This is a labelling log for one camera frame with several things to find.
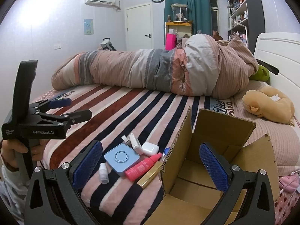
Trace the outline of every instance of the white sleeve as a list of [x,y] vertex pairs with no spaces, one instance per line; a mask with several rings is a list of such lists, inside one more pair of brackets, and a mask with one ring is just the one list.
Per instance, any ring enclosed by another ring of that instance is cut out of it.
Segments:
[[5,164],[1,167],[3,180],[0,181],[0,196],[4,204],[15,217],[15,219],[23,224],[25,212],[25,199],[28,186],[23,185],[20,179],[20,172],[11,172]]

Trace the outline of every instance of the green pillow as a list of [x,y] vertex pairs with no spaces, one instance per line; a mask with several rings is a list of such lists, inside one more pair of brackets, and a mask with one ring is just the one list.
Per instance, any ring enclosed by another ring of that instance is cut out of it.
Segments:
[[270,72],[264,66],[258,65],[258,71],[249,77],[250,80],[266,82],[270,78]]

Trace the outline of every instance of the metal bolt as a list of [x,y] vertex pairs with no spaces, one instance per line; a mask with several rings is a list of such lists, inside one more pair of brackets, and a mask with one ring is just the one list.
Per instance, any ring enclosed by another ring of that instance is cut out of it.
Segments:
[[233,165],[232,169],[237,172],[240,170],[240,167],[238,165]]
[[65,162],[65,163],[63,163],[63,164],[61,165],[61,168],[62,168],[62,169],[67,169],[69,166],[70,166],[70,164],[67,163],[67,162]]
[[41,167],[40,166],[37,166],[35,169],[34,169],[34,171],[36,172],[36,173],[38,173],[39,171],[41,171]]
[[264,169],[261,169],[259,172],[260,172],[262,175],[266,175],[266,174],[267,174],[267,172],[266,172]]

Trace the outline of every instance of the human hand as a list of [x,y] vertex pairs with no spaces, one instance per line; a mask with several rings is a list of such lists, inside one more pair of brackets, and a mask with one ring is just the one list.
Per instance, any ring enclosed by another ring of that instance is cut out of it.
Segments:
[[[43,159],[47,142],[48,140],[41,139],[39,145],[31,148],[33,161],[41,161]],[[15,151],[23,154],[28,152],[28,148],[17,139],[8,139],[2,142],[1,153],[4,161],[10,166],[18,168]]]

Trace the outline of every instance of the blue lid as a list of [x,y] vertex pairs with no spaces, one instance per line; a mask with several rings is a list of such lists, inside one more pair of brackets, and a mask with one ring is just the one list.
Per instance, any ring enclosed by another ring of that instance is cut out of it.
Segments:
[[168,147],[168,148],[165,148],[164,154],[165,154],[165,155],[167,155],[167,154],[168,154],[168,152],[169,152],[169,150],[170,150],[170,147]]
[[128,145],[121,143],[104,155],[105,160],[120,176],[139,162],[140,156]]

